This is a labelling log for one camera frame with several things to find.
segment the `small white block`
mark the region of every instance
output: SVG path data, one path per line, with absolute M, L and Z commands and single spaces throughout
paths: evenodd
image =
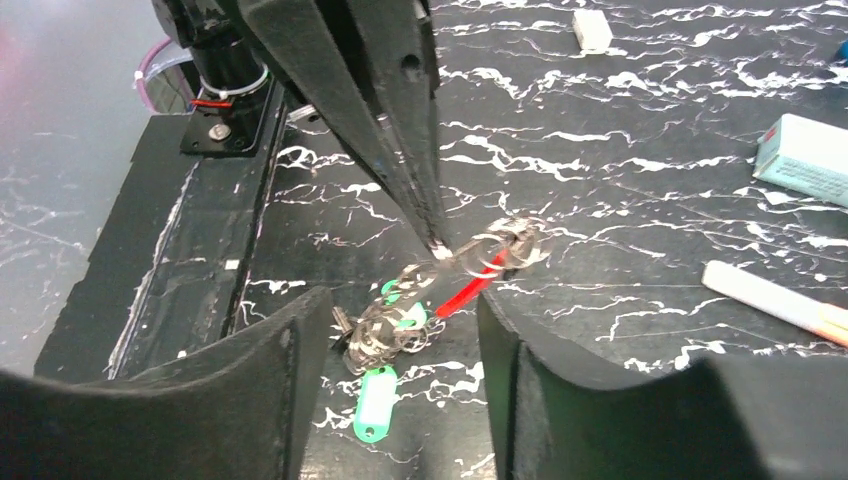
M 612 43 L 612 30 L 600 10 L 576 10 L 572 26 L 583 53 L 604 53 Z

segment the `pen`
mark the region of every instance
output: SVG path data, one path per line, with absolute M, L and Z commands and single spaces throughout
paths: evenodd
M 848 347 L 848 310 L 716 260 L 707 263 L 701 282 L 711 290 Z

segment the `light blue box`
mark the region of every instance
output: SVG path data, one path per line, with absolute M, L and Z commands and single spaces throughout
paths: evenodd
M 754 178 L 848 207 L 848 130 L 786 114 L 758 143 Z

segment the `green tag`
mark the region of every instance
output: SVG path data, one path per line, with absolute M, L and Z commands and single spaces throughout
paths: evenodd
M 392 285 L 394 285 L 394 284 L 395 284 L 394 280 L 390 280 L 390 281 L 386 282 L 386 284 L 383 285 L 383 288 L 380 289 L 380 294 L 385 295 L 386 292 L 388 292 L 389 289 L 392 288 Z M 389 295 L 389 298 L 386 299 L 386 304 L 391 305 L 392 303 L 397 301 L 399 296 L 400 295 L 398 295 L 398 294 Z M 420 327 L 423 327 L 425 323 L 427 323 L 427 311 L 424 310 L 424 305 L 421 305 L 421 302 L 418 302 L 415 305 L 413 305 L 412 308 L 409 309 L 409 311 L 406 312 L 406 313 L 407 313 L 408 316 L 398 323 L 399 327 L 415 326 L 415 327 L 420 328 Z
M 397 373 L 390 366 L 365 372 L 353 417 L 353 431 L 365 443 L 385 438 L 392 422 Z

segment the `red cable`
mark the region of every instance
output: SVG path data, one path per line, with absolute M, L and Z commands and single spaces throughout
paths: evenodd
M 191 101 L 191 104 L 196 107 L 211 107 L 211 108 L 230 108 L 233 106 L 230 102 L 213 102 L 211 100 L 199 100 L 197 98 Z
M 492 260 L 492 265 L 503 265 L 504 260 L 506 258 L 507 251 L 504 250 L 501 253 L 495 256 L 495 259 Z M 489 275 L 495 273 L 496 270 L 492 267 L 486 267 L 480 272 L 481 275 Z M 457 312 L 460 308 L 468 305 L 468 302 L 474 300 L 474 297 L 477 296 L 480 292 L 486 289 L 492 282 L 495 280 L 495 276 L 492 278 L 479 278 L 475 277 L 474 280 L 471 280 L 468 285 L 465 286 L 462 290 L 459 291 L 453 298 L 443 303 L 442 306 L 436 309 L 436 316 L 439 318 L 448 318 Z

